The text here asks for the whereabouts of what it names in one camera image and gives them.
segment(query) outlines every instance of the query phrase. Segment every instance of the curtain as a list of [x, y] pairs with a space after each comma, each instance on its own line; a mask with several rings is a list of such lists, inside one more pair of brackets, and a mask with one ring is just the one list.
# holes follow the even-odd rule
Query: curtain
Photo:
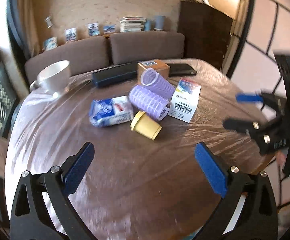
[[40, 46], [38, 42], [32, 0], [17, 0], [17, 6], [27, 46], [31, 57], [34, 57], [39, 54]]
[[[7, 72], [18, 98], [25, 98], [29, 94], [29, 90], [15, 58], [10, 40], [7, 23], [7, 0], [0, 0], [0, 56], [4, 64], [4, 71]], [[12, 93], [13, 89], [6, 87], [6, 91]]]

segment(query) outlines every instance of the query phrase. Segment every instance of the brown sofa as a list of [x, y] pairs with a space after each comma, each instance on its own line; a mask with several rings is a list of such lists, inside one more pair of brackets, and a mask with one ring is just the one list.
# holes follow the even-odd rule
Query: brown sofa
[[72, 75], [139, 60], [182, 58], [184, 35], [176, 32], [114, 33], [70, 42], [31, 58], [25, 72], [31, 84], [45, 67], [69, 60]]

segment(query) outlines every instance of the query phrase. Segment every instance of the blue gripper pad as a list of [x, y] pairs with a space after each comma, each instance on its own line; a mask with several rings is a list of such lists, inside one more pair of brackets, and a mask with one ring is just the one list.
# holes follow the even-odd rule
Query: blue gripper pad
[[213, 191], [224, 198], [227, 193], [228, 167], [226, 167], [223, 160], [213, 155], [203, 142], [198, 143], [195, 147], [195, 159], [204, 172]]
[[62, 165], [63, 194], [68, 196], [76, 192], [89, 165], [94, 159], [95, 149], [92, 143], [86, 142], [79, 152], [67, 158]]
[[253, 94], [237, 94], [236, 95], [237, 102], [264, 102], [263, 98], [259, 95]]

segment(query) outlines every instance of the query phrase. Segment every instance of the brown tabletop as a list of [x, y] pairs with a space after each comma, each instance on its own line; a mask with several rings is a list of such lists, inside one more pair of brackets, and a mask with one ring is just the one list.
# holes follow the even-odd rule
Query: brown tabletop
[[[222, 120], [237, 117], [264, 122], [253, 105], [238, 104], [239, 89], [222, 73], [200, 60], [171, 60], [197, 70], [189, 77], [201, 85], [191, 122], [167, 116], [155, 141], [132, 132], [130, 122], [93, 127], [88, 111], [93, 99], [128, 95], [136, 81], [98, 89], [86, 73], [72, 78], [71, 90], [58, 100], [34, 91], [24, 101], [8, 149], [5, 190], [10, 214], [21, 173], [48, 171], [74, 155], [86, 141], [95, 146], [95, 159], [77, 192], [74, 208], [99, 239], [182, 239], [201, 227], [220, 200], [194, 158], [196, 143], [204, 141], [228, 165], [256, 173], [272, 156], [261, 157], [246, 136], [226, 131]], [[177, 85], [180, 78], [170, 78]], [[46, 198], [58, 230], [59, 221]]]

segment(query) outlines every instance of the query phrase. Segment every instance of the barcode label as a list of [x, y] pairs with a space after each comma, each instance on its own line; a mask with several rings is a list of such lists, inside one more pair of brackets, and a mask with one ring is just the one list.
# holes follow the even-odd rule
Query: barcode label
[[145, 67], [149, 67], [149, 66], [153, 66], [153, 65], [157, 65], [157, 63], [155, 61], [144, 61], [144, 62], [141, 62]]
[[178, 104], [178, 103], [175, 103], [174, 106], [175, 106], [176, 108], [178, 108], [178, 109], [184, 110], [185, 112], [189, 112], [189, 113], [191, 113], [192, 110], [193, 110], [193, 109], [191, 109], [191, 108], [189, 108], [189, 107], [187, 107], [187, 106], [182, 106], [182, 105], [180, 105], [180, 104]]

